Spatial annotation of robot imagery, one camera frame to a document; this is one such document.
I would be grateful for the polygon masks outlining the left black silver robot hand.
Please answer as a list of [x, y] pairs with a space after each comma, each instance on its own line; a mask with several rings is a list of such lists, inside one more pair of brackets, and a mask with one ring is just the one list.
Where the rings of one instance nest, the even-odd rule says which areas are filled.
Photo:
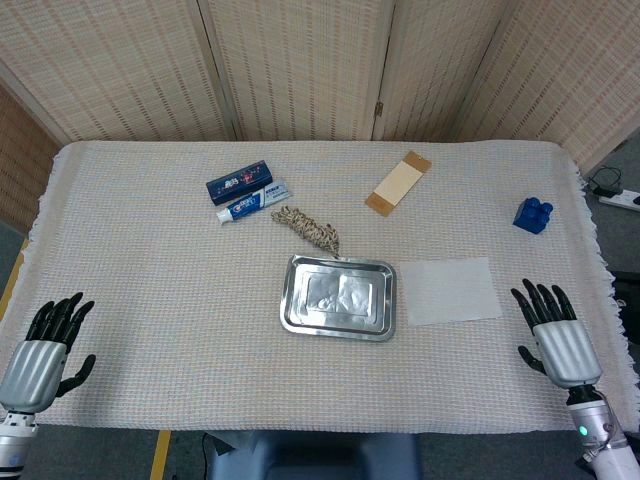
[[85, 317], [95, 303], [82, 303], [78, 292], [44, 304], [34, 316], [25, 339], [14, 350], [1, 382], [1, 406], [8, 412], [35, 415], [55, 399], [81, 386], [91, 374], [96, 356], [88, 355], [79, 371], [63, 372]]

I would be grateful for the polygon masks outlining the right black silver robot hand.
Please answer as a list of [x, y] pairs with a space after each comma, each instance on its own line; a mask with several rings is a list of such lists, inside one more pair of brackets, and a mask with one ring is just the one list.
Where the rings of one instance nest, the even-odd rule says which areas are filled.
[[522, 280], [522, 285], [522, 291], [513, 288], [511, 294], [538, 353], [533, 354], [520, 345], [517, 350], [521, 359], [561, 389], [570, 391], [596, 385], [602, 376], [602, 367], [566, 293], [557, 285], [546, 287], [527, 278]]

